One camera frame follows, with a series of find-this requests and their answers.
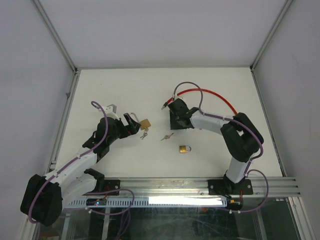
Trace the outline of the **large brass padlock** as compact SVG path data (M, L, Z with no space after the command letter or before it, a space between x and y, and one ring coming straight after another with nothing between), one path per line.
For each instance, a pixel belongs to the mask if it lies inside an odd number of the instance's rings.
M140 121L137 117L137 115L134 112L129 113L130 116L134 116L134 118L136 119L137 122L140 123L140 129L141 130L147 130L151 127L151 123L148 119L144 119L142 121Z

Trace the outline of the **silver key pair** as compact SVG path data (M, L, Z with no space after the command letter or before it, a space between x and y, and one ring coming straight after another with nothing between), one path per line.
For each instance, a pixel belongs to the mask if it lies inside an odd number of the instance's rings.
M165 135L161 140L167 140L167 139L170 139L170 137L173 135L174 133L171 133L171 134L168 134L168 135Z

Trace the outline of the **small brass padlock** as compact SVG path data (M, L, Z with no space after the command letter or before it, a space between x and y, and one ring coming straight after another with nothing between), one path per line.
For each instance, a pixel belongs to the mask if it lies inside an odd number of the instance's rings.
M179 153L186 154L192 151L192 148L188 145L180 145L179 146Z

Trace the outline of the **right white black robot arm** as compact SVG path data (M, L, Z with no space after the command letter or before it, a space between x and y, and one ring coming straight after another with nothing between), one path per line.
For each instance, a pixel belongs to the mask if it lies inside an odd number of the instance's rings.
M172 130L202 129L223 137L231 162L223 176L222 192L234 194L240 190L256 153L263 153L264 139L248 116L242 112L232 117L214 115L199 107L188 108L181 98L167 106Z

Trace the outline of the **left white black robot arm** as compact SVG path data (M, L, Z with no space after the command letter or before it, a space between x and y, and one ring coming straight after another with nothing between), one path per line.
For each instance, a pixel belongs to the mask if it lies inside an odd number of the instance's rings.
M127 125L115 114L101 118L96 131L70 162L44 176L33 175L27 183L20 211L49 227L69 203L87 193L102 193L106 189L105 176L93 166L110 151L114 141L135 135L141 128L128 113L124 118Z

